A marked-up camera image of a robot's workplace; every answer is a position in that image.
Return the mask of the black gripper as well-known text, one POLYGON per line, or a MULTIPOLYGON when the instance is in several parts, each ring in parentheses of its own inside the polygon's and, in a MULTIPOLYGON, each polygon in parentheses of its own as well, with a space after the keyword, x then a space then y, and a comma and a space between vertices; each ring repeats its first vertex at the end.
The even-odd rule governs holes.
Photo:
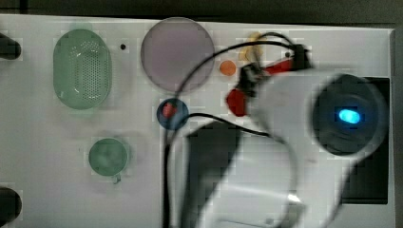
POLYGON ((255 97, 258 84, 271 76, 283 72, 312 68, 308 52, 309 50, 303 45, 293 45, 292 54, 287 54, 283 59, 273 64, 263 66, 260 62, 258 49, 252 47, 246 54, 247 57, 251 58, 251 62, 240 69, 240 78, 236 85, 236 90, 239 90, 247 97, 255 97))

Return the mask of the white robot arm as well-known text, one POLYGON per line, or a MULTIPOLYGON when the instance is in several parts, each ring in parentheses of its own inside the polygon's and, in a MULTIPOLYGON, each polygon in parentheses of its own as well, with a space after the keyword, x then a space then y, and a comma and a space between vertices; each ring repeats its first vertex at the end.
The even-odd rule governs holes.
POLYGON ((368 79, 312 67, 243 68, 233 91, 246 130, 214 121, 176 142, 179 228, 326 228, 355 166, 389 131, 389 106, 368 79))

